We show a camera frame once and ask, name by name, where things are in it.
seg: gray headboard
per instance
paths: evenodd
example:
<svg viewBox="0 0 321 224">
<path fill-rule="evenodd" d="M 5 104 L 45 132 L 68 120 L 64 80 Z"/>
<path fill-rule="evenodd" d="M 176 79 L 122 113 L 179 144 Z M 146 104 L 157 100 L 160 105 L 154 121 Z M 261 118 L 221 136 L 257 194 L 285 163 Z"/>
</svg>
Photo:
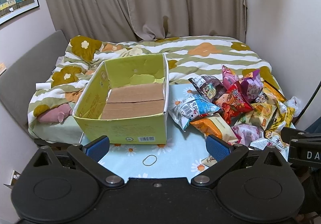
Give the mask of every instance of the gray headboard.
<svg viewBox="0 0 321 224">
<path fill-rule="evenodd" d="M 46 82 L 57 58 L 65 55 L 68 42 L 61 30 L 30 49 L 0 76 L 0 101 L 28 132 L 28 105 L 36 83 Z"/>
</svg>

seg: cardboard box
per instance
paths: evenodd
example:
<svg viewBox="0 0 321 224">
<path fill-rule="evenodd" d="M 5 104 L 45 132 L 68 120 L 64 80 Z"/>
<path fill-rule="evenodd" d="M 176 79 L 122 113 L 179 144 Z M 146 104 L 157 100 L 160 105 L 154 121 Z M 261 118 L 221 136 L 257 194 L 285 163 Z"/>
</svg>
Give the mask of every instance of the cardboard box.
<svg viewBox="0 0 321 224">
<path fill-rule="evenodd" d="M 73 117 L 91 141 L 165 144 L 169 95 L 164 54 L 103 61 L 93 74 Z"/>
</svg>

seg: orange flower center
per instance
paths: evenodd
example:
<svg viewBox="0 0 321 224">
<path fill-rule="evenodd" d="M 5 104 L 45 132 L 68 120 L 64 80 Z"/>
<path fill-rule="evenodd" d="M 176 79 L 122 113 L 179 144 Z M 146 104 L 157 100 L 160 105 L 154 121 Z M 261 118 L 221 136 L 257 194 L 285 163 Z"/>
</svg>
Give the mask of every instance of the orange flower center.
<svg viewBox="0 0 321 224">
<path fill-rule="evenodd" d="M 199 171 L 203 171 L 203 170 L 205 170 L 205 166 L 204 166 L 203 164 L 200 164 L 200 165 L 197 167 L 197 169 L 198 169 Z"/>
</svg>

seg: yellow-green box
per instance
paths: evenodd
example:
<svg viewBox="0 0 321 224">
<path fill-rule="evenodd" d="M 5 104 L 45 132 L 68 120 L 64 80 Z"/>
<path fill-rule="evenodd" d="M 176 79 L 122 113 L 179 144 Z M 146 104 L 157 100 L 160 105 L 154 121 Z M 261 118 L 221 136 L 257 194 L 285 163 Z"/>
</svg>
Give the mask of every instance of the yellow-green box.
<svg viewBox="0 0 321 224">
<path fill-rule="evenodd" d="M 91 141 L 106 135 L 110 143 L 165 144 L 169 95 L 168 73 L 168 63 L 164 54 L 105 60 L 85 87 L 73 110 L 73 117 Z M 112 88 L 152 82 L 163 82 L 164 111 L 162 113 L 125 119 L 100 119 L 108 92 Z"/>
</svg>

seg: bedspread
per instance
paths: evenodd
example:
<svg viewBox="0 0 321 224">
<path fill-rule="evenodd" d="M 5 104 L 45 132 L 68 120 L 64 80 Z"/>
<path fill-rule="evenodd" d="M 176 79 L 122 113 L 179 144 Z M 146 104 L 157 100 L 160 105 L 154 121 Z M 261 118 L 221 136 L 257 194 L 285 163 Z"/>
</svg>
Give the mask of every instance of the bedspread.
<svg viewBox="0 0 321 224">
<path fill-rule="evenodd" d="M 30 101 L 29 132 L 34 135 L 33 127 L 39 124 L 36 120 L 39 114 L 74 100 L 103 60 L 153 53 L 166 53 L 171 84 L 189 83 L 188 78 L 197 75 L 214 75 L 222 80 L 222 65 L 232 68 L 238 75 L 242 75 L 244 69 L 257 68 L 271 73 L 270 64 L 248 45 L 228 37 L 188 36 L 111 43 L 76 36 L 70 40 L 62 62 L 47 80 L 52 88 L 36 91 Z"/>
</svg>

